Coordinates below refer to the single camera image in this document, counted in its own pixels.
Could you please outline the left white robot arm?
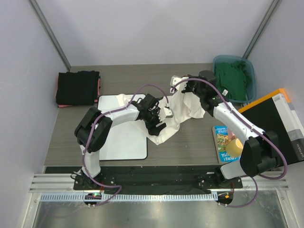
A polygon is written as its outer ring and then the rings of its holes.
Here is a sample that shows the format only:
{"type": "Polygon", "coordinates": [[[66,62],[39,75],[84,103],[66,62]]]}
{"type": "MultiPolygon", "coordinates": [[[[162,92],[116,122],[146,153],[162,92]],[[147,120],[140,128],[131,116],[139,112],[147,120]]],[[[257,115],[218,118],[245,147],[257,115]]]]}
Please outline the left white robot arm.
{"type": "Polygon", "coordinates": [[[92,190],[101,184],[101,168],[97,158],[112,128],[126,122],[143,121],[148,134],[158,136],[166,127],[164,120],[173,117],[168,102],[160,107],[160,99],[151,94],[137,100],[134,98],[132,96],[126,105],[105,112],[91,107],[74,131],[77,143],[83,147],[81,170],[84,182],[92,190]]]}

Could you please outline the white t shirt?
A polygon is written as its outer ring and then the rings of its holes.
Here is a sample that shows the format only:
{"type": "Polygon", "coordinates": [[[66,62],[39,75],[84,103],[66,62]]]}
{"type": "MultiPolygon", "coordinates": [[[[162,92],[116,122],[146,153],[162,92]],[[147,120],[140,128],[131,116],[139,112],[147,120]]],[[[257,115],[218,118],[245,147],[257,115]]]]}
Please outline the white t shirt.
{"type": "Polygon", "coordinates": [[[205,110],[200,105],[199,98],[193,93],[175,92],[168,99],[162,98],[159,107],[163,108],[166,102],[169,102],[169,108],[172,110],[173,117],[164,119],[166,127],[160,131],[158,136],[149,135],[144,121],[132,121],[131,124],[143,133],[156,145],[160,145],[171,138],[180,129],[180,124],[188,119],[200,119],[204,117],[205,110]]]}

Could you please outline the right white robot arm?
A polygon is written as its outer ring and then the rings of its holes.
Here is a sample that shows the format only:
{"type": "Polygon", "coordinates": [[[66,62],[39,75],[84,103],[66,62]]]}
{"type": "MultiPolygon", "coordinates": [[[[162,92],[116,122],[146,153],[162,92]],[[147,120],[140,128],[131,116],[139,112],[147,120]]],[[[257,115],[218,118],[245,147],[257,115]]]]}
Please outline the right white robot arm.
{"type": "Polygon", "coordinates": [[[175,84],[175,88],[181,93],[196,95],[201,107],[230,129],[243,145],[237,161],[221,165],[214,172],[216,185],[224,188],[234,178],[255,177],[280,166],[282,154],[278,148],[278,136],[274,132],[265,132],[238,112],[216,88],[215,80],[187,75],[175,84]]]}

